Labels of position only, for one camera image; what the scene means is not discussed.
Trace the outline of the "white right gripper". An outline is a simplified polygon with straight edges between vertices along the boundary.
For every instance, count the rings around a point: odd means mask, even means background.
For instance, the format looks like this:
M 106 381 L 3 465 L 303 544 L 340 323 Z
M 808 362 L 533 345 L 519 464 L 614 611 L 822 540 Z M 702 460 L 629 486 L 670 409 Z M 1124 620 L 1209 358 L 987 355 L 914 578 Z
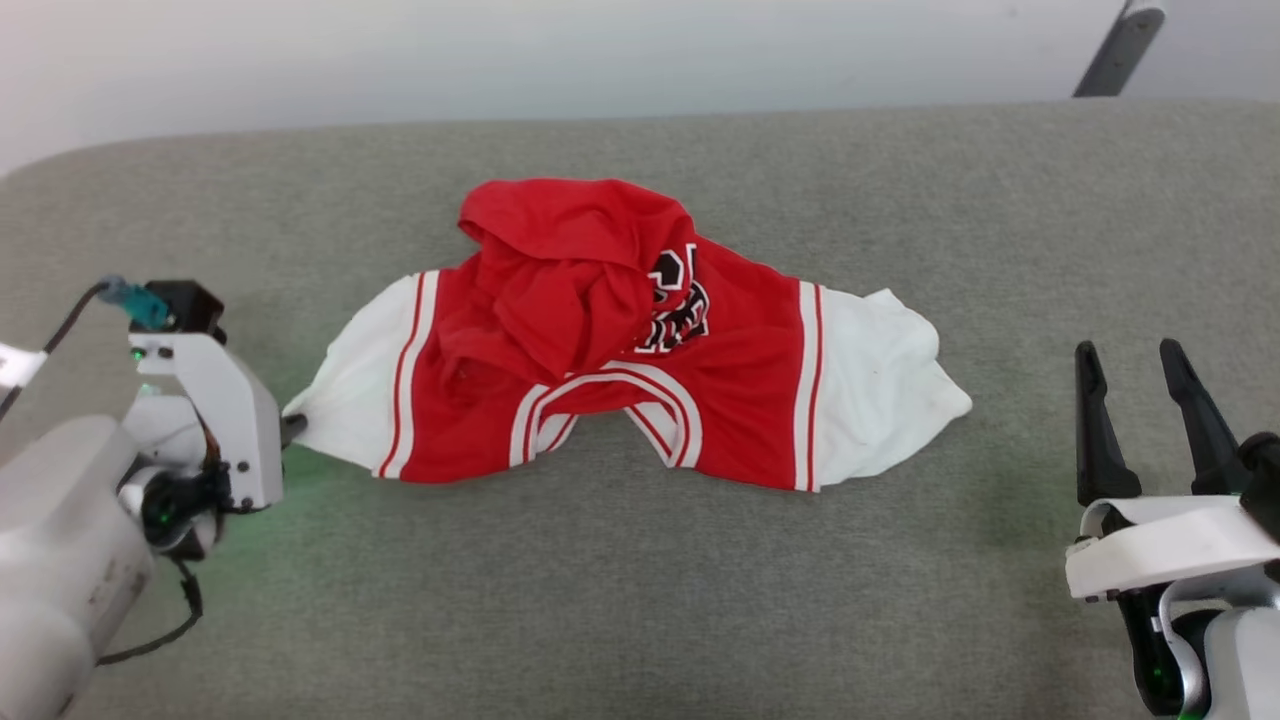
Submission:
M 1156 717 L 1280 717 L 1280 544 L 1233 496 L 1251 480 L 1239 443 L 1174 338 L 1160 359 L 1179 406 L 1196 496 L 1140 497 L 1106 406 L 1096 346 L 1075 347 L 1076 500 L 1065 553 L 1073 598 L 1121 614 L 1133 676 Z

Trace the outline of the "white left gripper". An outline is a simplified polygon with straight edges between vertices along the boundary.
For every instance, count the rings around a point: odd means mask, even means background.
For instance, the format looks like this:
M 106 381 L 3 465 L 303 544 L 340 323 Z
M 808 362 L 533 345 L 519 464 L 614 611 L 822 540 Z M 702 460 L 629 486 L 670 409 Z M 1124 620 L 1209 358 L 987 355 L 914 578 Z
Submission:
M 169 470 L 212 470 L 228 512 L 257 512 L 284 496 L 282 450 L 302 434 L 303 414 L 280 416 L 260 379 L 206 333 L 132 332 L 141 375 L 172 375 L 182 388 L 166 395 L 143 386 L 127 413 L 140 456 Z

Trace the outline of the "red and white jersey shirt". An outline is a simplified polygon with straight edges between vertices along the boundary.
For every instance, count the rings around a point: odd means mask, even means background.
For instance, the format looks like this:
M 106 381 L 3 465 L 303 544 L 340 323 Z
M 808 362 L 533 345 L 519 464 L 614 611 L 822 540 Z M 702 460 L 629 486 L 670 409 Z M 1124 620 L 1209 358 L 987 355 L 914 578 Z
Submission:
M 287 406 L 312 451 L 444 484 L 531 462 L 623 413 L 668 468 L 818 492 L 911 457 L 970 396 L 891 291 L 785 275 L 621 179 L 490 181 L 477 251 L 361 307 Z

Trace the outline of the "grey metal bar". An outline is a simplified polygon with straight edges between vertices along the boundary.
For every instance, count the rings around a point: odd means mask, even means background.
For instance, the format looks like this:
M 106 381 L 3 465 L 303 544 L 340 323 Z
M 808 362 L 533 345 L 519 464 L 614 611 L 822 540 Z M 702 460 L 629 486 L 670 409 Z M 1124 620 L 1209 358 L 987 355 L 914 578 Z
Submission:
M 1166 17 L 1165 0 L 1124 0 L 1071 97 L 1120 96 L 1162 29 Z

